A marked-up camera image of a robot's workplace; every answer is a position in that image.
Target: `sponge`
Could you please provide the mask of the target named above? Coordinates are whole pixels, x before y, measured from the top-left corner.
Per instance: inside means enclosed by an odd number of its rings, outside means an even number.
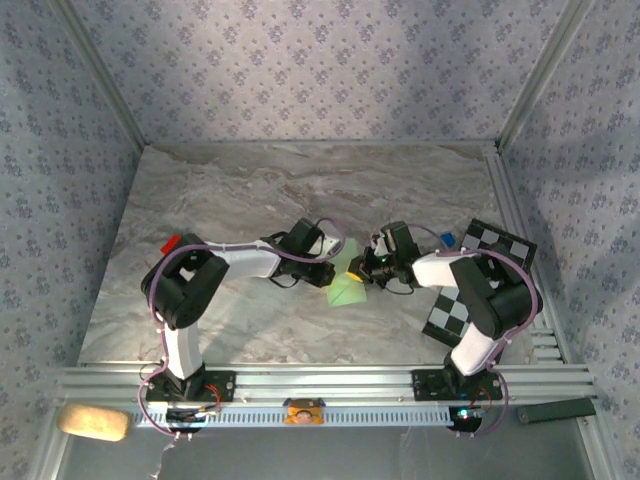
[[[131,414],[108,407],[67,403],[58,412],[56,425],[71,435],[119,442],[127,436]]]

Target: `green cloth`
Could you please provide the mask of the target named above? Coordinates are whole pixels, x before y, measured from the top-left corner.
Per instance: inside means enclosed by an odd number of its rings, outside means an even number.
[[[327,287],[327,302],[331,307],[364,303],[367,292],[364,283],[358,282],[347,275],[349,263],[358,256],[358,246],[353,238],[348,238],[340,254],[332,260],[336,276]]]

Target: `blue patterned wall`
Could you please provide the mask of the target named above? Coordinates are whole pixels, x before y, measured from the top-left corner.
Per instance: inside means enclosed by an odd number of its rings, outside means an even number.
[[[74,0],[149,143],[493,139],[566,0]]]
[[[137,156],[46,4],[0,2],[0,478],[75,364]]]
[[[571,347],[640,478],[640,6],[600,0],[506,158]]]

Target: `checkerboard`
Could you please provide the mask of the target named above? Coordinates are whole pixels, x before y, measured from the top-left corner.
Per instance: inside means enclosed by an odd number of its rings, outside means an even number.
[[[506,246],[509,257],[529,272],[536,253],[536,244],[475,218],[469,224],[461,247],[486,248],[496,242]],[[469,312],[462,302],[460,290],[455,287],[443,287],[422,333],[445,345],[455,347],[460,343],[470,323]]]

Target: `black mounting bracket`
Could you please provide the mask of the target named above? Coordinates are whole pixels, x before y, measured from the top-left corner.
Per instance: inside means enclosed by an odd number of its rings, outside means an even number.
[[[147,388],[146,400],[147,402],[193,402],[199,404],[216,403],[215,393],[205,388],[208,385],[213,385],[220,395],[220,402],[232,402],[233,395],[236,389],[236,372],[227,370],[205,370],[202,368],[198,370],[193,376],[197,375],[197,382],[193,381],[191,377],[183,382],[193,382],[197,384],[195,388],[189,388],[192,383],[189,383],[185,388],[178,388],[175,380],[171,379],[167,373],[155,376],[149,382]]]
[[[413,399],[416,402],[464,400],[484,401],[487,392],[491,400],[502,400],[500,380],[495,373],[482,371],[466,379],[452,389],[444,375],[444,369],[413,370],[411,372]]]

